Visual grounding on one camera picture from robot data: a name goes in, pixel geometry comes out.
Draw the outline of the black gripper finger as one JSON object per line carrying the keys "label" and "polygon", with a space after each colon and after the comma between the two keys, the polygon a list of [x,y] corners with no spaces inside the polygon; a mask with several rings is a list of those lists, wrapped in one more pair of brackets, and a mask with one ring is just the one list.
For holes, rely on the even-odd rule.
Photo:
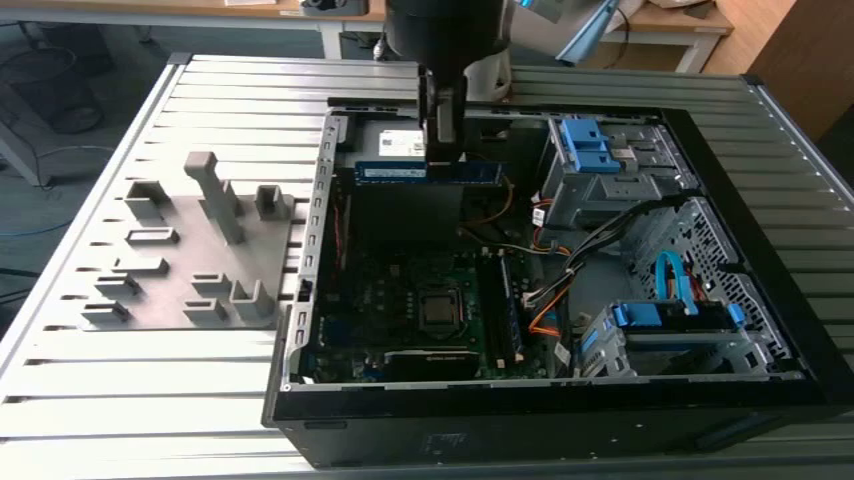
{"label": "black gripper finger", "polygon": [[457,161],[464,143],[467,79],[428,75],[428,163]]}
{"label": "black gripper finger", "polygon": [[425,68],[417,69],[417,109],[420,127],[425,133],[436,131],[437,120],[437,87],[432,72]]}

